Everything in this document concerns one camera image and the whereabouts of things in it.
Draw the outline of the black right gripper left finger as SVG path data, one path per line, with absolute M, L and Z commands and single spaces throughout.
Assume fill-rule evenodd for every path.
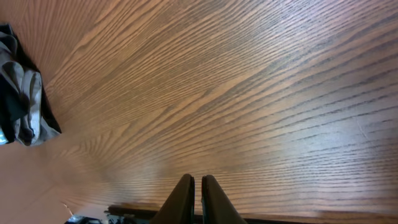
M 195 206 L 195 179 L 184 174 L 150 224 L 192 224 Z

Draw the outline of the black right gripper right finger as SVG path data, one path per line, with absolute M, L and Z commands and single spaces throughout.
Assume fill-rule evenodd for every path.
M 247 224 L 213 175 L 202 177 L 201 196 L 204 224 Z

